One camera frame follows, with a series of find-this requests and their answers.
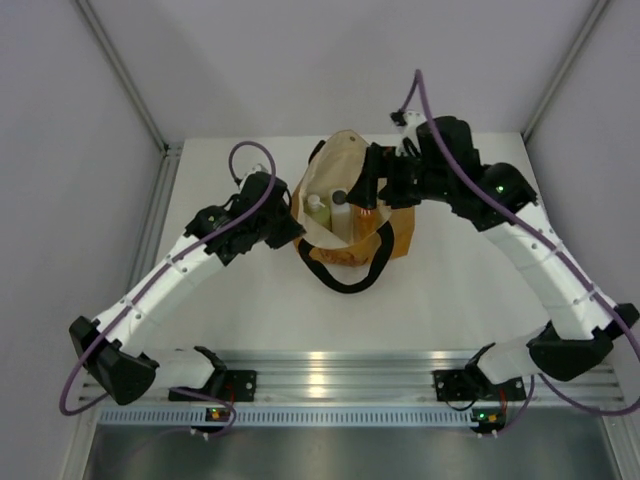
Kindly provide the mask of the tan canvas tote bag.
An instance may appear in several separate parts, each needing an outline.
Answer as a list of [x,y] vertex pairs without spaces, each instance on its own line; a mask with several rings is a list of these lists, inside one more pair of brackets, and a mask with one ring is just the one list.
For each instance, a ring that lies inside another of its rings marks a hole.
[[352,130],[320,141],[294,190],[291,213],[304,233],[294,247],[311,273],[329,289],[356,294],[369,289],[387,264],[409,254],[415,209],[392,210],[376,202],[346,200],[370,144]]

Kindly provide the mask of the green pump bottle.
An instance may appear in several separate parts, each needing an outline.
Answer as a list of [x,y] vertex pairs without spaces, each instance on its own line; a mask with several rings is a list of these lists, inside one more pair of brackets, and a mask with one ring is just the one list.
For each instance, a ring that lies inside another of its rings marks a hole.
[[331,229],[330,208],[322,201],[319,195],[310,194],[306,199],[307,215],[323,228]]

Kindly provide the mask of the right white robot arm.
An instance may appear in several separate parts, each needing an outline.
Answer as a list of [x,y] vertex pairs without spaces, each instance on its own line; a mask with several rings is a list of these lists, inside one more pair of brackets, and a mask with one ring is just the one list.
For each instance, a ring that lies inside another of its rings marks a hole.
[[534,332],[478,351],[465,367],[467,389],[488,397],[517,377],[545,374],[570,381],[600,364],[625,328],[639,319],[631,303],[600,293],[553,232],[537,193],[509,163],[484,164],[469,125],[453,116],[436,127],[453,158],[441,152],[426,118],[415,111],[391,115],[400,142],[371,144],[349,203],[392,209],[423,201],[450,206],[513,264],[549,317]]

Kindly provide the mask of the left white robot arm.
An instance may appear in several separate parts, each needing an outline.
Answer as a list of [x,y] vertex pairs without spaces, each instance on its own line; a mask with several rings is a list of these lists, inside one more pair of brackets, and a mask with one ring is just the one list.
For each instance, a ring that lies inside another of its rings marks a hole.
[[223,206],[198,211],[172,249],[128,294],[94,319],[78,317],[70,337],[82,367],[119,405],[150,390],[184,388],[207,400],[226,386],[225,366],[206,347],[152,350],[153,331],[204,280],[260,242],[279,249],[301,236],[287,184],[253,170]]

